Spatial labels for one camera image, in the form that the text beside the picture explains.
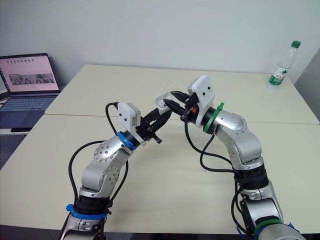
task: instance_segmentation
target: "bottle label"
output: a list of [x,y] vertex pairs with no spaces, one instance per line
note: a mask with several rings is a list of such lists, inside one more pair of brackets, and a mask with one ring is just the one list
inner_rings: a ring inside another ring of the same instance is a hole
[[273,85],[280,85],[287,76],[289,69],[290,68],[283,68],[278,65],[275,71],[272,73],[269,83]]

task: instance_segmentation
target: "laptop keyboard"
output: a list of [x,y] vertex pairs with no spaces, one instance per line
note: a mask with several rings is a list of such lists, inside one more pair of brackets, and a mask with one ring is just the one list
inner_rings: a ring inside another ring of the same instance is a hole
[[0,112],[45,111],[54,99],[55,97],[11,98],[0,108]]

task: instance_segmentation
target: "laptop screen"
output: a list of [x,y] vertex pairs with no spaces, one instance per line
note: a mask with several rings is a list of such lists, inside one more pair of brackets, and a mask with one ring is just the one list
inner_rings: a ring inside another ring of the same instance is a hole
[[0,74],[12,94],[59,92],[46,53],[0,57]]

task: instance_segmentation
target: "white table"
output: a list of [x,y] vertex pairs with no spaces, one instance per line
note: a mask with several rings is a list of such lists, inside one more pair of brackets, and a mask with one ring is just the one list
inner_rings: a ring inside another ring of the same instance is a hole
[[[285,223],[291,221],[302,233],[320,232],[320,126],[254,122],[248,126],[261,141]],[[85,143],[112,135],[105,117],[44,115],[0,171],[0,224],[60,229],[65,207],[73,202],[67,171],[71,155]],[[183,122],[169,120],[157,135],[163,140],[160,145],[152,140],[130,157],[128,177],[105,231],[237,234],[230,214],[233,177],[200,167]],[[194,126],[190,135],[199,147],[209,138]],[[78,187],[95,147],[75,159]],[[217,139],[208,151],[227,156]],[[205,163],[227,167],[219,159]]]
[[109,102],[135,104],[146,115],[154,98],[167,91],[187,92],[191,81],[209,75],[216,93],[214,106],[248,122],[319,124],[289,79],[278,91],[265,88],[270,74],[85,65],[45,111],[46,114],[105,116]]

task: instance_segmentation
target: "green bottle cap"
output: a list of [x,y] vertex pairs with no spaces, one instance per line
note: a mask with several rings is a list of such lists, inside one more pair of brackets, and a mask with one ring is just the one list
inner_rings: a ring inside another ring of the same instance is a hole
[[293,41],[291,44],[291,47],[294,47],[297,49],[297,48],[299,48],[300,44],[301,44],[301,42],[299,42],[299,41]]

